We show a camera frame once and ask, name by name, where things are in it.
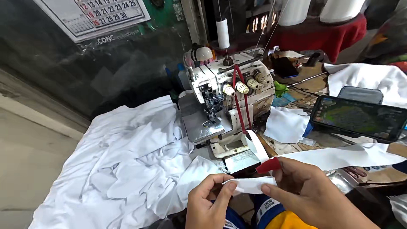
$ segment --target green cloth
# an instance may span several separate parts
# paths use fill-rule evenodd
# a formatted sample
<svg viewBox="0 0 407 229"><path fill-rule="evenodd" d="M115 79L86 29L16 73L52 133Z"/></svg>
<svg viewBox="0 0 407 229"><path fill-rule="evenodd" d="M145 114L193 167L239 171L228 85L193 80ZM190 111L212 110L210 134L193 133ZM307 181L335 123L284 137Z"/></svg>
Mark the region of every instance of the green cloth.
<svg viewBox="0 0 407 229"><path fill-rule="evenodd" d="M276 80L274 81L274 86L276 87L276 92L274 93L274 95L277 98L281 98L282 95L288 91L288 88L285 85L280 84Z"/></svg>

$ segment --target phone screen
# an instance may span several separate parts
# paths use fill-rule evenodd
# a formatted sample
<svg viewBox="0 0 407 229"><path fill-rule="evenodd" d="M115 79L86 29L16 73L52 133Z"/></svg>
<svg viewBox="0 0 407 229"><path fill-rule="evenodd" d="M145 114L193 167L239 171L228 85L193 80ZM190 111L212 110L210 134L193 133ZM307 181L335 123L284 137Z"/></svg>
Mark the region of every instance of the phone screen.
<svg viewBox="0 0 407 229"><path fill-rule="evenodd" d="M337 97L320 97L312 120L344 130L390 140L398 137L407 120L407 109Z"/></svg>

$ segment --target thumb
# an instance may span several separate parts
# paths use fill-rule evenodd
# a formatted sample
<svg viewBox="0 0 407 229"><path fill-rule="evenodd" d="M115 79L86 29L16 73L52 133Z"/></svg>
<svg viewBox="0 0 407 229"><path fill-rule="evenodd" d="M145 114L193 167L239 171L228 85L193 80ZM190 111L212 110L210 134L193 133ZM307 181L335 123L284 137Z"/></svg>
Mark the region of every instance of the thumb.
<svg viewBox="0 0 407 229"><path fill-rule="evenodd" d="M218 198L216 198L212 209L214 209L216 212L226 212L230 197L232 196L236 187L237 184L233 181L226 183L219 192Z"/></svg>
<svg viewBox="0 0 407 229"><path fill-rule="evenodd" d="M284 191L275 185L263 184L261 185L261 191L276 201L282 203L285 208L291 211L293 211L296 206L301 206L300 202L302 202L302 199L299 195Z"/></svg>

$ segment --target yellow clothing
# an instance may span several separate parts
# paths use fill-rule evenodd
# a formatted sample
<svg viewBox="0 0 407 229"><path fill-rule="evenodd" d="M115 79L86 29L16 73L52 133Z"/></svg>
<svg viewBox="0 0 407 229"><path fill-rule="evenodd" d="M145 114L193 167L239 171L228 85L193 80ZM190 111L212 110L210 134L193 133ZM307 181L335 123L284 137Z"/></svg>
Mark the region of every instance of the yellow clothing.
<svg viewBox="0 0 407 229"><path fill-rule="evenodd" d="M265 229L316 229L304 223L292 211L283 211L272 219Z"/></svg>

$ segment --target black phone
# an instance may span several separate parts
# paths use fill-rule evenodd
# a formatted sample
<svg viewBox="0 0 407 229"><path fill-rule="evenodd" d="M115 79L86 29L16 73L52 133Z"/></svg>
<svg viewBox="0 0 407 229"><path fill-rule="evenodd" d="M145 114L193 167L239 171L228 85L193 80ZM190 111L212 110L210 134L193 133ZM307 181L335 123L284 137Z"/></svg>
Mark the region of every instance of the black phone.
<svg viewBox="0 0 407 229"><path fill-rule="evenodd" d="M296 77L299 74L288 57L273 58L271 62L273 63L274 71L283 79Z"/></svg>
<svg viewBox="0 0 407 229"><path fill-rule="evenodd" d="M323 95L317 99L310 120L391 143L398 140L407 124L407 109Z"/></svg>

